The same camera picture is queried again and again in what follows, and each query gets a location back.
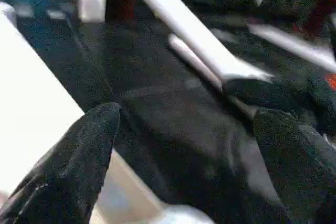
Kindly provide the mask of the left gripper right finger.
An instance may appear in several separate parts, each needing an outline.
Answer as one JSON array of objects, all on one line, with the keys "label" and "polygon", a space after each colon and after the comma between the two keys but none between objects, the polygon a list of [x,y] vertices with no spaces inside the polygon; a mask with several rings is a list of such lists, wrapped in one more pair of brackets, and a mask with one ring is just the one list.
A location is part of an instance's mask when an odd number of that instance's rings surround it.
[{"label": "left gripper right finger", "polygon": [[253,132],[273,187],[296,223],[335,223],[335,148],[292,115],[258,109]]}]

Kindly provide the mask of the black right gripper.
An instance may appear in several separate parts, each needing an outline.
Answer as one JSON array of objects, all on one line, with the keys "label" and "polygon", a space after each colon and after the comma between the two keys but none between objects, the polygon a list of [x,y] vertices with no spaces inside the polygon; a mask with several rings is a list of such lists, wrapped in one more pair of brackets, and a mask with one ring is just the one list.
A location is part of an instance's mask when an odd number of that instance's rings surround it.
[{"label": "black right gripper", "polygon": [[335,143],[335,73],[316,73],[310,77],[310,95],[308,84],[306,78],[295,77],[275,77],[271,81],[240,78],[225,82],[224,92],[247,105],[298,114],[315,113],[320,132]]}]

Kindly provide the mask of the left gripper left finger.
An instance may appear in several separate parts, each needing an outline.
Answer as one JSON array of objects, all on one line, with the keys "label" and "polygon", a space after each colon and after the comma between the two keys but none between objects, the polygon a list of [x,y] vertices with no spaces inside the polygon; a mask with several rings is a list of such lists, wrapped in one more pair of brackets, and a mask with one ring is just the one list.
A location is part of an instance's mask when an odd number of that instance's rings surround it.
[{"label": "left gripper left finger", "polygon": [[103,103],[74,122],[2,205],[1,223],[89,223],[119,123],[116,103]]}]

